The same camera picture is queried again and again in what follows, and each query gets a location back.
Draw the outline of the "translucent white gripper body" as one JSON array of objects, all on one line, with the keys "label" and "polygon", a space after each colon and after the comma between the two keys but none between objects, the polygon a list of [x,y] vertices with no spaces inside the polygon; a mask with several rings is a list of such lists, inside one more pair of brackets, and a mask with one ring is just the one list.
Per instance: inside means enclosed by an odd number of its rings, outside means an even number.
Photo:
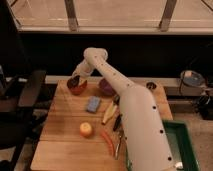
[{"label": "translucent white gripper body", "polygon": [[72,73],[71,77],[75,77],[79,75],[81,78],[84,78],[87,80],[87,78],[92,74],[93,68],[85,63],[80,63],[74,72]]}]

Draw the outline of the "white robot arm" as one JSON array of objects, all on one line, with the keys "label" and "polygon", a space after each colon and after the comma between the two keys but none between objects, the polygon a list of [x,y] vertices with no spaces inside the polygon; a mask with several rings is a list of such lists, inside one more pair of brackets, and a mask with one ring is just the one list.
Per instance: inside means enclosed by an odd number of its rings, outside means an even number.
[{"label": "white robot arm", "polygon": [[175,163],[156,100],[106,62],[103,48],[86,48],[73,75],[89,77],[97,69],[120,96],[119,109],[132,171],[175,171]]}]

